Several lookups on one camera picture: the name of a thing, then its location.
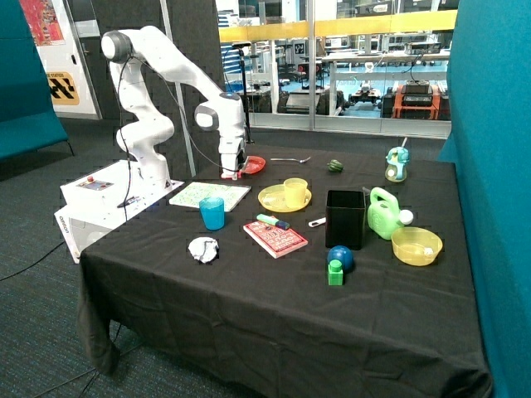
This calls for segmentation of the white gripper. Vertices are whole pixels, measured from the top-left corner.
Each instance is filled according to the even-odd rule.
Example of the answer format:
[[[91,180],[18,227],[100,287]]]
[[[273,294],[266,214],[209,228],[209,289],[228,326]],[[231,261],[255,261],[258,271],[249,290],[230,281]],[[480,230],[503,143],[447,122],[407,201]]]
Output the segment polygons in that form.
[[[238,173],[247,163],[243,138],[222,138],[218,146],[223,173]]]

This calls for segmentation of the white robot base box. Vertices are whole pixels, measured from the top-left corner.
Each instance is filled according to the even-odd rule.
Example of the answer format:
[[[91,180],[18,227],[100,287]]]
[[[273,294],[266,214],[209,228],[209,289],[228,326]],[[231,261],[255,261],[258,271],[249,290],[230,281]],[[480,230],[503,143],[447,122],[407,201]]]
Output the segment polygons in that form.
[[[66,204],[55,212],[55,218],[73,261],[78,263],[84,249],[182,184],[169,180],[161,187],[149,185],[135,161],[119,160],[61,186]],[[117,207],[130,197],[139,200]]]

